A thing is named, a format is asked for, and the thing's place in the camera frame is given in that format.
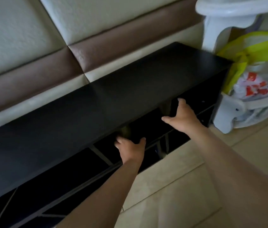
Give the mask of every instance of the brown leather panel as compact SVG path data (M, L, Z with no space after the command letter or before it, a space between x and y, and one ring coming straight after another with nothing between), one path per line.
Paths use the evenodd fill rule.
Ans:
M69 48L0 75L0 111L72 79L83 71Z
M84 72L202 21L197 0L180 0L69 46Z

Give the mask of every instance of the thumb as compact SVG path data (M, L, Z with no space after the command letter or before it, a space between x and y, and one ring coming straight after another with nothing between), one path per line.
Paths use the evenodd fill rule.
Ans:
M171 122L171 120L172 120L173 118L171 118L171 117L169 117L169 116L163 116L162 118L161 118L161 120L163 120L165 123L167 123L167 124L170 124L170 122Z
M145 147L145 144L146 144L146 138L141 138L140 142L139 142L139 145Z

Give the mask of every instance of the hand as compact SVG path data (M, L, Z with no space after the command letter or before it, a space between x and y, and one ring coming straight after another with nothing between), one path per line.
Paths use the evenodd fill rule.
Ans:
M132 160L141 165L145 155L145 138L141 138L139 144L134 144L129 139L118 136L115 146L119 149L122 163Z
M203 128L204 126L197 119L194 111L182 98L178 99L178 107L175 117L164 116L161 118L165 123L174 129L188 134L190 130Z

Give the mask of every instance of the yellow plastic bag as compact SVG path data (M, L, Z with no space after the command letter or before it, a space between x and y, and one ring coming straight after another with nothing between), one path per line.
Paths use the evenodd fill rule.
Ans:
M229 94L247 65L268 61L268 32L252 32L229 42L218 54L233 60L223 92Z

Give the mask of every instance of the left hand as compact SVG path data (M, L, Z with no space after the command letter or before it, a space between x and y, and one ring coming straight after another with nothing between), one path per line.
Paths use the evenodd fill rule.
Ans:
M132 160L141 165L145 154L145 138L141 138L139 144L134 144L129 139L118 136L115 146L119 150L122 163Z

